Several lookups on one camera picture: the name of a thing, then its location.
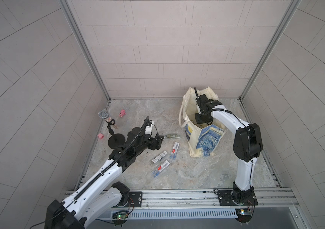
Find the cream canvas tote bag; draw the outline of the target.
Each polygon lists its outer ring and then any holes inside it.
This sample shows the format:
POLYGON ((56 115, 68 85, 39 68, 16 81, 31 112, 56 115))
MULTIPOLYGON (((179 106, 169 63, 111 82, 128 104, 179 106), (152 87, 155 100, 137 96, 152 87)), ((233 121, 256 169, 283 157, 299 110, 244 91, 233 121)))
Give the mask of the cream canvas tote bag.
POLYGON ((190 157, 210 156, 223 137, 226 127, 218 120, 198 124, 195 114, 198 113, 194 88, 189 88, 183 96, 179 111, 179 125, 184 129, 188 142, 190 157))

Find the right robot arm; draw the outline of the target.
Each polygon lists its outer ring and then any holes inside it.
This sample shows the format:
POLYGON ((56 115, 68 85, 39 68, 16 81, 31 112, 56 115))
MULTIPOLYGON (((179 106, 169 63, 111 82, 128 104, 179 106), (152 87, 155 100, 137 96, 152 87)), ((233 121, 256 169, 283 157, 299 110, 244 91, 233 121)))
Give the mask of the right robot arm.
POLYGON ((238 118, 218 100, 209 99, 194 89, 198 112, 198 124, 219 121, 235 134, 233 151, 238 158, 236 179, 233 183, 232 200, 237 205, 257 205, 252 177, 257 158, 263 150, 259 125, 250 124, 238 118))

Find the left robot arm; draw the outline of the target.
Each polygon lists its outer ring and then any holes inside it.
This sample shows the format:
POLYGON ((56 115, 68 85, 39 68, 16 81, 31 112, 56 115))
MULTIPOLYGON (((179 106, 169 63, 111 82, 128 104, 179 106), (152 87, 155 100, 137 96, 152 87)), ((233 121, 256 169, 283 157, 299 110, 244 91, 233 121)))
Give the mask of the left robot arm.
POLYGON ((133 128, 127 141, 117 146, 104 165, 78 190, 59 202, 54 200, 47 208, 46 229, 85 229, 102 213, 114 206, 125 206, 129 188, 118 178, 146 149, 159 150, 164 137, 156 134, 154 121, 145 118, 141 127, 133 128))

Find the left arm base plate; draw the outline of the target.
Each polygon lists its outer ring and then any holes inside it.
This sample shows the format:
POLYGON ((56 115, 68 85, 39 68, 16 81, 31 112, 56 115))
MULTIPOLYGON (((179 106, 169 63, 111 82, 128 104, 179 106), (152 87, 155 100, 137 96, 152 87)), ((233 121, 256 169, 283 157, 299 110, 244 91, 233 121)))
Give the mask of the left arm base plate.
POLYGON ((128 194, 123 194, 120 200, 120 206, 129 207, 134 204, 135 207, 141 207, 142 195, 143 193, 141 191, 132 191, 128 194))

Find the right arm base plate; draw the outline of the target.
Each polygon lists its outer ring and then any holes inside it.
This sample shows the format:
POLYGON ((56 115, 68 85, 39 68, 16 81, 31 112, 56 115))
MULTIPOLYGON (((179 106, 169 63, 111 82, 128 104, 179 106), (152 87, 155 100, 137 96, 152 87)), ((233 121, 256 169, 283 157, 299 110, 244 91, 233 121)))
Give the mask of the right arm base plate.
POLYGON ((247 191, 215 189, 220 206, 257 206, 258 201, 252 189, 247 191))

